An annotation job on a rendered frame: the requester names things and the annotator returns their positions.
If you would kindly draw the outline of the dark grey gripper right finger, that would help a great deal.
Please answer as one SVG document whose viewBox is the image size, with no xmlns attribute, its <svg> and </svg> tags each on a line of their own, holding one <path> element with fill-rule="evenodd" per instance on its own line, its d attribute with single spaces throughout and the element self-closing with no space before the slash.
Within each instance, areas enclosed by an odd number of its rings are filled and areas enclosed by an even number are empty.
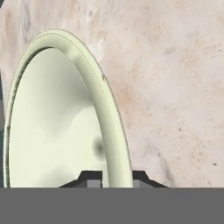
<svg viewBox="0 0 224 224">
<path fill-rule="evenodd" d="M 132 175 L 135 188 L 166 188 L 166 185 L 150 179 L 145 171 L 133 171 Z"/>
</svg>

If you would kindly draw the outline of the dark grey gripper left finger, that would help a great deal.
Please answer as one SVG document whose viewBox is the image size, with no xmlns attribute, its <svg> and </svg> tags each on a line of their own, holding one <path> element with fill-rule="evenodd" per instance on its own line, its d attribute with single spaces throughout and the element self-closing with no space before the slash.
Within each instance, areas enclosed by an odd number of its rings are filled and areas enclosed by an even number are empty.
<svg viewBox="0 0 224 224">
<path fill-rule="evenodd" d="M 80 176 L 61 188 L 102 188 L 102 171 L 82 171 Z"/>
</svg>

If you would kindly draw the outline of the pale green bowl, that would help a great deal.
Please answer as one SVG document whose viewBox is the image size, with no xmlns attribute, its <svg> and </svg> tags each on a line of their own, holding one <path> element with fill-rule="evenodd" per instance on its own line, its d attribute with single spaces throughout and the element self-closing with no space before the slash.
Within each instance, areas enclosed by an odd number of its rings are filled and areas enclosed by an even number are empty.
<svg viewBox="0 0 224 224">
<path fill-rule="evenodd" d="M 102 171 L 102 187 L 132 187 L 129 148 L 109 83 L 73 34 L 38 35 L 19 61 L 3 136 L 6 188 L 61 187 Z"/>
</svg>

